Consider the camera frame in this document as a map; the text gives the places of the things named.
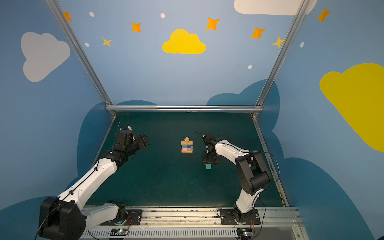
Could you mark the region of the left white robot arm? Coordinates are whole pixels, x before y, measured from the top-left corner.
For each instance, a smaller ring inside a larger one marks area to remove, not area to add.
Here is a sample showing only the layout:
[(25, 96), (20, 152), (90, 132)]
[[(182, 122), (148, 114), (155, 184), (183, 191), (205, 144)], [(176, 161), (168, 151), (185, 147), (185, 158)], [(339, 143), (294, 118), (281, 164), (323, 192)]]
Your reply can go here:
[(36, 236), (78, 240), (85, 231), (105, 222), (125, 223), (127, 212), (122, 202), (110, 201), (87, 211), (84, 206), (104, 181), (148, 145), (148, 136), (137, 135), (130, 127), (119, 130), (113, 147), (83, 177), (56, 198), (48, 197), (42, 202)]

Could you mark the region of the long natural wood block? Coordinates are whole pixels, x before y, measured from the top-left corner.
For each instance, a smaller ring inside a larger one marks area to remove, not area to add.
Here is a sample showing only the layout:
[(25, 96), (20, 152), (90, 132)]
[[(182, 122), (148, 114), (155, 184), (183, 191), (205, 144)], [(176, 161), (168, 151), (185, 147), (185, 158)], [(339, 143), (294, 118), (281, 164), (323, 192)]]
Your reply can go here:
[(182, 146), (186, 146), (186, 148), (188, 148), (188, 146), (192, 146), (193, 145), (193, 141), (184, 140), (184, 141), (181, 141), (181, 145)]

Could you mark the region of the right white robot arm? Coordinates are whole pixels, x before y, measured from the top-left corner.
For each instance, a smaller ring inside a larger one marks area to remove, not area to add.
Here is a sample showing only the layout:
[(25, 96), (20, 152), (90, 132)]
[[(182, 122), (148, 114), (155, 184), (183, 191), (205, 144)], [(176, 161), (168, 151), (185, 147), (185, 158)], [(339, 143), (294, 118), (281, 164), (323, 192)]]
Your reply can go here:
[(206, 166), (219, 164), (220, 157), (226, 158), (236, 166), (242, 190), (234, 204), (233, 216), (235, 223), (246, 224), (256, 213), (254, 205), (260, 193), (274, 181), (262, 157), (263, 153), (244, 150), (228, 140), (214, 138), (212, 135), (203, 135), (202, 139), (206, 146), (203, 152), (203, 163)]

